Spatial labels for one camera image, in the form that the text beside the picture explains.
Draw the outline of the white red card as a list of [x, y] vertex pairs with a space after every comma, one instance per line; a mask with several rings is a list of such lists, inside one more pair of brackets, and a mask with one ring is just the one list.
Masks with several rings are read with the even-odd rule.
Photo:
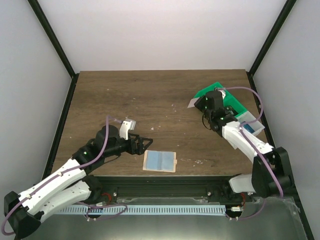
[[189, 104], [188, 104], [188, 106], [187, 106], [187, 108], [193, 108], [198, 99], [199, 99], [198, 97], [191, 99]]

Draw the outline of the beige leather card holder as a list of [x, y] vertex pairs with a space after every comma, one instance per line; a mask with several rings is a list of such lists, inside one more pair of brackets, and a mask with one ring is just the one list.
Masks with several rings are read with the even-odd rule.
[[177, 154], [172, 151], [146, 150], [143, 157], [143, 171], [175, 173]]

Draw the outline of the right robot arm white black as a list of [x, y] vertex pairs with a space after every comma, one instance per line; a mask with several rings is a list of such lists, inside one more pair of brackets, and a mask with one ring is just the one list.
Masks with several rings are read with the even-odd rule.
[[229, 180], [234, 193], [254, 193], [259, 197], [284, 196], [294, 185], [289, 154], [283, 147], [275, 148], [263, 142], [246, 128], [224, 106], [222, 89], [215, 89], [199, 97], [194, 106], [207, 120], [209, 129], [239, 149], [251, 162], [252, 173], [240, 174]]

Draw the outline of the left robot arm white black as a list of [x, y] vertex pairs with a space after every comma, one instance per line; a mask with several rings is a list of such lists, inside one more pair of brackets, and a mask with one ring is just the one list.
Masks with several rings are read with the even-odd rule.
[[81, 202], [93, 203], [102, 194], [102, 184], [91, 173], [104, 165], [105, 159], [122, 153], [142, 155], [153, 139], [130, 133], [125, 121], [120, 128], [105, 125], [80, 147], [67, 162], [41, 182], [20, 193], [9, 192], [4, 197], [4, 221], [1, 233], [5, 236], [6, 224], [19, 239], [34, 233], [51, 215], [63, 208]]

